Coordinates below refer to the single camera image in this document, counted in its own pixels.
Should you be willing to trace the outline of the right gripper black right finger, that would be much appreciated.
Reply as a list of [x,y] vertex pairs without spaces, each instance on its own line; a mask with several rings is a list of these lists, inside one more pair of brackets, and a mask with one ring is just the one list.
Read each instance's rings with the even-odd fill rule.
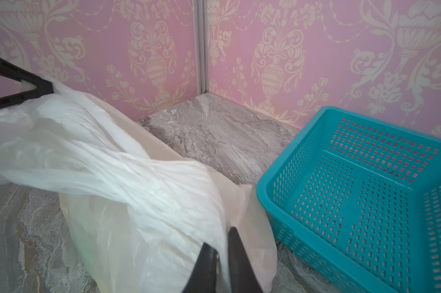
[[236,227],[228,232],[228,263],[233,293],[263,293]]

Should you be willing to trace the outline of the white plastic bag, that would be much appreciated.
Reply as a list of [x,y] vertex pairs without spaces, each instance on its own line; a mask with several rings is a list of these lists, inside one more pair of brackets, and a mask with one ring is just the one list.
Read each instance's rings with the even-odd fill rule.
[[184,158],[108,103],[61,83],[0,110],[0,184],[55,192],[103,293],[180,293],[202,245],[218,252],[216,293],[232,293],[236,227],[264,293],[277,248],[255,188]]

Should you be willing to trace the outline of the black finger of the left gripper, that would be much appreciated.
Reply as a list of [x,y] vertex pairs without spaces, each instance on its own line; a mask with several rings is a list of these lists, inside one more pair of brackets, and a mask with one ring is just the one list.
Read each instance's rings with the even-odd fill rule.
[[25,101],[53,94],[53,84],[0,58],[0,76],[32,86],[32,89],[0,98],[0,109],[18,106]]

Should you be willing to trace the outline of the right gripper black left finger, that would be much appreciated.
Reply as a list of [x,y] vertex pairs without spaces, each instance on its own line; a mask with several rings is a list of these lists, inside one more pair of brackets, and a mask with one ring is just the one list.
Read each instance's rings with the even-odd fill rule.
[[215,293],[217,261],[218,252],[204,243],[182,293]]

